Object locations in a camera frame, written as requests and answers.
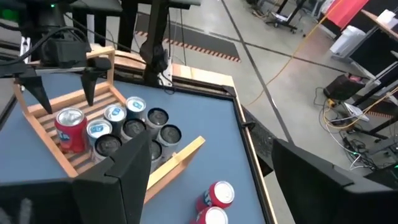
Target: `red object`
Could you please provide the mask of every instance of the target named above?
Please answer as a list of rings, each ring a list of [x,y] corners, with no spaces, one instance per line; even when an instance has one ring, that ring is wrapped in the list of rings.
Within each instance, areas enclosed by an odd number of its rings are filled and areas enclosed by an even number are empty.
[[[369,0],[335,0],[326,14],[333,10],[328,15],[328,19],[338,27],[344,29],[368,1]]]
[[[87,118],[74,126],[65,126],[55,119],[55,128],[57,129],[58,138],[63,152],[83,152],[85,150],[85,130]]]
[[[197,212],[212,206],[228,208],[232,204],[234,197],[235,191],[230,183],[227,181],[215,182],[197,198]]]
[[[228,216],[222,208],[219,207],[207,207],[202,210],[196,220],[190,222],[190,224],[228,224]]]

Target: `red soda can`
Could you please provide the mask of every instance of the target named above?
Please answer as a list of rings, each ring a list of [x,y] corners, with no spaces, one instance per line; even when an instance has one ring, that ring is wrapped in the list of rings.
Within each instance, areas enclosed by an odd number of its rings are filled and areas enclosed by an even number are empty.
[[[55,128],[63,152],[83,152],[85,150],[85,130],[87,118],[82,110],[62,109],[56,119]]]
[[[220,207],[207,207],[190,224],[228,224],[228,216]]]
[[[197,211],[200,212],[206,207],[228,208],[235,198],[235,191],[227,181],[219,181],[211,184],[197,199]]]

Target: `floor tile line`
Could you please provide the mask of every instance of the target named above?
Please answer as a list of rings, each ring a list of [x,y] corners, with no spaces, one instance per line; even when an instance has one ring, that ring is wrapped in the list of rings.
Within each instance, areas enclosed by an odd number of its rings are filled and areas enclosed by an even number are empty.
[[[259,79],[259,81],[260,81],[260,83],[261,83],[261,85],[262,85],[262,88],[263,88],[263,90],[264,90],[264,93],[267,95],[267,98],[268,98],[268,100],[269,100],[269,103],[271,104],[272,109],[274,110],[274,113],[275,113],[275,115],[276,115],[276,118],[278,119],[278,122],[279,122],[279,124],[280,124],[280,126],[281,126],[283,132],[285,133],[286,139],[288,140],[288,142],[291,142],[291,143],[294,144],[293,139],[292,139],[292,137],[291,137],[289,131],[287,130],[287,126],[286,126],[284,120],[282,119],[282,116],[280,115],[280,112],[279,112],[278,108],[276,107],[276,105],[275,105],[275,103],[274,103],[274,100],[273,100],[272,97],[271,97],[271,93],[269,92],[267,85],[265,84],[264,80],[262,79],[262,76],[261,76],[261,74],[260,74],[260,71],[259,71],[259,69],[257,68],[256,63],[254,62],[254,59],[253,59],[252,55],[250,54],[250,51],[249,51],[249,49],[248,49],[246,43],[245,43],[244,40],[243,40],[243,36],[242,36],[242,34],[240,33],[240,31],[239,31],[239,29],[238,29],[238,26],[236,25],[234,19],[232,18],[232,15],[231,15],[231,13],[230,13],[230,11],[229,11],[229,9],[228,9],[226,3],[225,3],[225,0],[221,0],[221,2],[222,2],[223,5],[224,5],[225,11],[226,11],[226,13],[227,13],[227,15],[228,15],[228,17],[229,17],[229,19],[230,19],[230,21],[231,21],[233,27],[235,28],[236,34],[237,34],[238,37],[239,37],[239,41],[240,41],[240,43],[242,43],[243,49],[244,49],[244,51],[246,52],[246,55],[248,56],[249,61],[250,61],[251,65],[252,65],[252,67],[253,67],[253,69],[254,69],[254,71],[255,71],[255,73],[256,73],[256,75],[257,75],[257,77],[258,77],[258,79]]]

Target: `can lid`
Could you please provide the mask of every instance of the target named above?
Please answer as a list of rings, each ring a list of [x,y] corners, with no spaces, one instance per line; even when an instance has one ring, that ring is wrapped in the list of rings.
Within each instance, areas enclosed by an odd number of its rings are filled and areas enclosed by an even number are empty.
[[[152,108],[148,111],[148,120],[156,125],[164,125],[169,120],[169,115],[163,109]]]
[[[122,141],[112,135],[105,134],[95,141],[95,151],[104,157],[110,156],[114,151],[120,148]]]
[[[145,123],[140,119],[130,119],[123,123],[123,131],[129,137],[136,137],[147,129]]]
[[[134,112],[144,111],[146,106],[147,104],[145,103],[145,101],[138,96],[132,96],[126,100],[126,107]]]
[[[75,126],[85,118],[82,110],[77,108],[64,108],[58,112],[57,122],[63,126]]]
[[[206,212],[206,224],[228,224],[228,216],[225,211],[219,207],[211,207]]]
[[[122,121],[126,118],[126,109],[119,105],[109,105],[105,108],[104,115],[108,121]]]
[[[156,140],[152,140],[149,149],[152,160],[155,160],[162,155],[162,146]]]
[[[166,124],[160,130],[160,136],[165,142],[174,144],[181,140],[182,134],[181,131],[176,125]]]
[[[214,186],[216,198],[221,203],[231,203],[235,198],[235,190],[227,181],[219,181]]]
[[[99,138],[112,132],[112,124],[105,119],[95,119],[87,124],[87,134],[93,138]]]

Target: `blue table surface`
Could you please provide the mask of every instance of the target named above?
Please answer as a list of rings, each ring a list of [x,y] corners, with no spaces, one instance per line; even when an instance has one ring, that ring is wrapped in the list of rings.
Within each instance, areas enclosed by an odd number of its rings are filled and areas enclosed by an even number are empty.
[[[73,74],[45,75],[43,83],[49,98],[81,89],[79,77]],[[114,85],[126,98],[145,99],[147,109],[161,107],[168,112],[169,124],[182,130],[178,150],[198,136],[206,139],[185,171],[145,204],[141,223],[189,223],[196,215],[195,199],[219,180],[230,182],[236,192],[232,206],[226,209],[229,223],[265,223],[231,101],[186,93],[168,95],[129,83]],[[26,91],[24,97],[28,105],[37,103]],[[0,142],[0,182],[66,177],[25,120],[19,104],[0,131]]]

